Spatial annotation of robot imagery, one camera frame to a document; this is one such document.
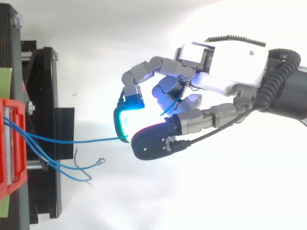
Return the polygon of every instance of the metal bolt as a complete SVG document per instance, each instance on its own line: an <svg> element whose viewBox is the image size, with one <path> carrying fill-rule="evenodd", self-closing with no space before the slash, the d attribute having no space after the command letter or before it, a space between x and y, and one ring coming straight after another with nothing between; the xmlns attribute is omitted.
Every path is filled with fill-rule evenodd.
<svg viewBox="0 0 307 230"><path fill-rule="evenodd" d="M12 25L15 26L17 29L22 28L24 23L24 19L21 14L17 13L12 18Z"/></svg>
<svg viewBox="0 0 307 230"><path fill-rule="evenodd" d="M29 101L27 107L29 115L32 115L33 111L35 111L35 105L33 105L32 101Z"/></svg>
<svg viewBox="0 0 307 230"><path fill-rule="evenodd" d="M54 54L52 55L52 60L54 60L54 61L58 61L58 60L59 60L59 55L58 55L58 53L54 53Z"/></svg>

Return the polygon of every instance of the blue wire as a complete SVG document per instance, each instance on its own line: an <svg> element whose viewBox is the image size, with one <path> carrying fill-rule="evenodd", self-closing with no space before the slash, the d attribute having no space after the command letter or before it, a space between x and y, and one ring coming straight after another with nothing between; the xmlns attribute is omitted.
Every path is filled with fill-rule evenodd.
<svg viewBox="0 0 307 230"><path fill-rule="evenodd" d="M73 176L70 176L70 175L68 175L67 173L65 173L64 171L62 171L60 168L58 168L57 166L55 166L53 163L51 163L51 162L45 160L45 159L41 156L41 154L40 154L39 152L37 152L37 150L34 148L34 146L33 146L33 145L31 144L31 142L28 140L27 136L26 136L24 133L20 132L19 130L16 130L16 131L25 139L25 141L27 142L27 144L29 145L29 147L33 150L33 152L34 152L40 159L42 159L42 161L44 161L46 164L49 164L49 165L50 165L52 168L54 168L55 170L59 171L59 172L62 173L63 175L65 175L65 176L67 176L68 178L73 179L73 180L75 180L75 181L87 182L87 181L90 181L90 180L91 180L91 178L89 178L89 179L84 179L84 180L83 180L83 179L78 179L78 178L75 178L75 177L73 177Z"/></svg>
<svg viewBox="0 0 307 230"><path fill-rule="evenodd" d="M179 101L179 99L181 98L182 94L184 91L184 87L182 87L181 92L179 93L178 97L176 98L176 100L163 112L161 113L160 116L163 116L164 114L168 113L174 106L176 106L176 103Z"/></svg>
<svg viewBox="0 0 307 230"><path fill-rule="evenodd" d="M9 121L11 123L11 125L7 122L4 122L5 125L11 127L12 129L14 129L15 131L19 132L20 134L22 133L24 136L26 136L26 138L32 142L34 144L34 146L36 148L38 148L38 150L40 150L41 154L46 158L48 159L50 162L54 163L55 165L58 165L58 166L61 166L63 168L66 168L66 169L71 169L71 170L86 170L86 169L90 169L90 168L93 168L97 165L101 165L103 164L103 162L101 161L98 161L96 164L93 164L93 165L90 165L90 166L87 166L87 167L83 167L83 168L75 168L75 167L70 167L70 166L67 166L65 164L61 164L55 160L53 160L52 158L50 158L46 153L45 151L43 151L43 149L30 137L26 134L26 132L24 132L20 127L18 127L13 121L11 121L10 119L4 117L5 120Z"/></svg>
<svg viewBox="0 0 307 230"><path fill-rule="evenodd" d="M57 144L84 144L84 143L92 143L92 142L107 141L107 140L118 140L118 139L123 139L123 138L127 137L127 136L124 136L124 137L118 137L118 138L70 141L70 140L54 140L54 139L44 138L44 137L41 137L41 136L38 136L38 135L34 135L32 133L27 133L27 135L29 135L33 138L36 138L36 139L40 139L40 140L44 140L44 141L48 141L48 142L52 142L52 143L57 143Z"/></svg>

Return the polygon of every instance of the white surface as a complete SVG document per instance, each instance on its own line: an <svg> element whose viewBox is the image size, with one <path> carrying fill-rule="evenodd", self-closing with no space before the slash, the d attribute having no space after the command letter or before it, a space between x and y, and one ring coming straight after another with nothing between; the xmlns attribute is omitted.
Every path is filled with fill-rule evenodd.
<svg viewBox="0 0 307 230"><path fill-rule="evenodd" d="M266 48L246 42L214 42L210 75L224 80L259 87L267 62Z"/></svg>
<svg viewBox="0 0 307 230"><path fill-rule="evenodd" d="M23 39L59 53L59 104L76 107L76 140L113 137L122 73L154 56L173 58L186 41L244 35L293 49L307 65L301 0L9 2L24 16ZM142 85L147 108L158 114L151 88L159 79ZM201 108L227 101L207 92ZM98 157L106 164L89 170L92 187L62 177L62 215L40 216L33 229L305 230L306 135L297 121L255 113L156 161L136 159L120 141L78 145L80 165Z"/></svg>
<svg viewBox="0 0 307 230"><path fill-rule="evenodd" d="M179 59L201 63L203 50L204 50L203 46L186 43L181 49Z"/></svg>
<svg viewBox="0 0 307 230"><path fill-rule="evenodd" d="M229 95L236 84L260 87L268 50L261 46L239 42L220 41L198 43L215 47L210 73L201 72L192 79L192 85L208 91Z"/></svg>

